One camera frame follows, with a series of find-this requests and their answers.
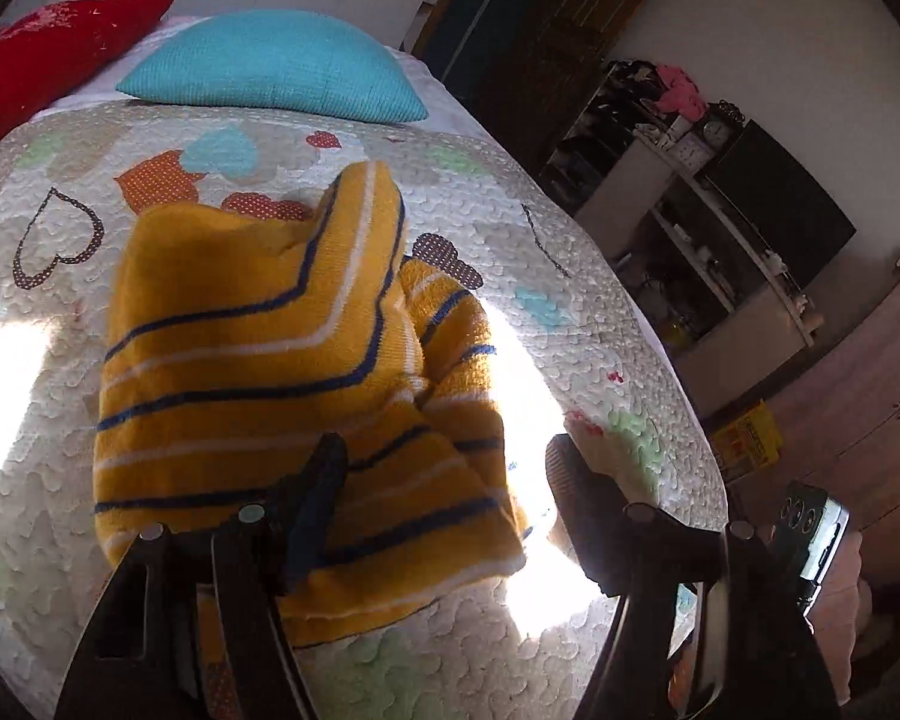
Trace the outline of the small analog clock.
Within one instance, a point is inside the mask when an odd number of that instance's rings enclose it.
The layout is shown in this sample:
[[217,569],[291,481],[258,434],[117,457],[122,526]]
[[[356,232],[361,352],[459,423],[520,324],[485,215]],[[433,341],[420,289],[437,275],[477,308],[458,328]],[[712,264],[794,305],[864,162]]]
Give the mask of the small analog clock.
[[704,142],[706,142],[706,144],[709,145],[709,148],[713,149],[715,153],[718,153],[718,151],[722,151],[724,146],[730,141],[731,135],[733,135],[733,125],[724,121],[722,117],[714,115],[713,117],[709,117],[702,124],[701,132]]

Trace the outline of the patchwork heart quilt bedspread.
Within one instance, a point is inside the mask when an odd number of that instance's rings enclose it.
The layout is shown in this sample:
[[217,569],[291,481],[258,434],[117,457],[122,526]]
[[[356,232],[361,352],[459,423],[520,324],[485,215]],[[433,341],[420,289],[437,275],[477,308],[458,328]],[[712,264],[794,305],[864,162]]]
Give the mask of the patchwork heart quilt bedspread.
[[281,603],[326,718],[566,718],[616,605],[554,541],[544,449],[693,527],[727,498],[592,239],[482,138],[113,103],[0,143],[0,678],[52,717],[153,523],[351,470]]

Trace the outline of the dark wooden door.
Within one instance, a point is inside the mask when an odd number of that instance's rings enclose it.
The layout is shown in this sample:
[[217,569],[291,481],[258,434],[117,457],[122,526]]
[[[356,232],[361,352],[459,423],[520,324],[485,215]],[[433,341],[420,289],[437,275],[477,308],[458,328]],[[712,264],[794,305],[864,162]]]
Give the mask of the dark wooden door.
[[528,174],[605,80],[645,0],[437,0],[413,54]]

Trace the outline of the white shelf unit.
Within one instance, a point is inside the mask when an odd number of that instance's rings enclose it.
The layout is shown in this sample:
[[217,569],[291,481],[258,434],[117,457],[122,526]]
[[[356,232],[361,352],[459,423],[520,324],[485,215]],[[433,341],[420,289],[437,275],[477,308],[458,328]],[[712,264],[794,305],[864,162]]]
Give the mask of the white shelf unit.
[[[696,124],[662,114],[658,65],[616,60],[541,171],[650,320],[701,418],[813,348],[824,317],[735,206],[704,177],[745,125],[728,103]],[[702,124],[733,135],[715,153]]]

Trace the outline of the turquoise knit pillow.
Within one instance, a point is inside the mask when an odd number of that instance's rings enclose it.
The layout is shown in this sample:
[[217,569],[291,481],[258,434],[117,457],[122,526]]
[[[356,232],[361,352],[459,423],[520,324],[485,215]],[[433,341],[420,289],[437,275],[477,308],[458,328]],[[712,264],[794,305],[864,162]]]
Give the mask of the turquoise knit pillow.
[[297,110],[368,124],[427,117],[390,50],[346,21],[304,10],[201,21],[142,60],[116,89],[148,103]]

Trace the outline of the black television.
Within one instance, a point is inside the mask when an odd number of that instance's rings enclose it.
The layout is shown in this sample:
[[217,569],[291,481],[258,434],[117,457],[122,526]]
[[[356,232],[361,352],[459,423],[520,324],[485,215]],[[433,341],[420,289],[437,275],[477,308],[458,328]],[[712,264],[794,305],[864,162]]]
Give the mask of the black television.
[[806,288],[855,236],[831,195],[756,121],[749,121],[704,177]]

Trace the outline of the wooden dresser drawers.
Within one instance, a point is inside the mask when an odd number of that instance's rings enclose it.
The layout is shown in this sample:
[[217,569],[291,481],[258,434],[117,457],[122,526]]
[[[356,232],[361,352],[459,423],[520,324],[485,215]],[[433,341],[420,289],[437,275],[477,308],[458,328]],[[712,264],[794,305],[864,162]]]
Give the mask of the wooden dresser drawers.
[[728,485],[736,512],[769,525],[792,481],[826,489],[862,534],[862,574],[900,581],[900,275],[855,330],[769,400],[779,460]]

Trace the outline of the yellow striped knit sweater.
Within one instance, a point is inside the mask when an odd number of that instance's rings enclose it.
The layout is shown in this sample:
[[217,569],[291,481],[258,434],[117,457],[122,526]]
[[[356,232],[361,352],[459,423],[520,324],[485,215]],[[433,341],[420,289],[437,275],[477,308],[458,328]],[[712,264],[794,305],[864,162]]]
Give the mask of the yellow striped knit sweater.
[[491,325],[470,289],[406,254],[407,227],[380,161],[346,166],[305,220],[193,203],[137,218],[95,433],[110,561],[153,523],[221,525],[336,433],[349,470],[322,557],[279,603],[294,644],[521,569]]

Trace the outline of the long red pillow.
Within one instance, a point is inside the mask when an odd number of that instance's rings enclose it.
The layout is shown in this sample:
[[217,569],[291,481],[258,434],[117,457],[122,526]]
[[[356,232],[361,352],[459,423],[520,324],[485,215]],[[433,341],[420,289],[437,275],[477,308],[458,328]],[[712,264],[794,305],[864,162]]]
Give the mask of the long red pillow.
[[63,0],[0,31],[0,142],[151,32],[173,0]]

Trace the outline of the pink cloth on shelf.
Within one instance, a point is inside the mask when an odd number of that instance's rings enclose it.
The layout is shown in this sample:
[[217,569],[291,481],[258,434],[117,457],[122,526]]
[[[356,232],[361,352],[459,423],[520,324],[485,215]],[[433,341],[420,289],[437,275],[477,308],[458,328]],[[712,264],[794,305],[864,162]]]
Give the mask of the pink cloth on shelf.
[[662,114],[678,114],[691,124],[699,122],[707,112],[707,103],[692,78],[676,65],[659,65],[656,75],[660,76],[665,91],[656,99],[656,109]]

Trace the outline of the yellow box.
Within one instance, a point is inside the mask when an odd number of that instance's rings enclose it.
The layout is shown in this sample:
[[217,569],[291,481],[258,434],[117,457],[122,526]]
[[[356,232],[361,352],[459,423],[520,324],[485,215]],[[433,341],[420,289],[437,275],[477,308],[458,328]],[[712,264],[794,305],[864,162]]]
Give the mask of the yellow box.
[[713,453],[727,483],[775,465],[781,458],[781,431],[765,401],[720,427],[710,436]]

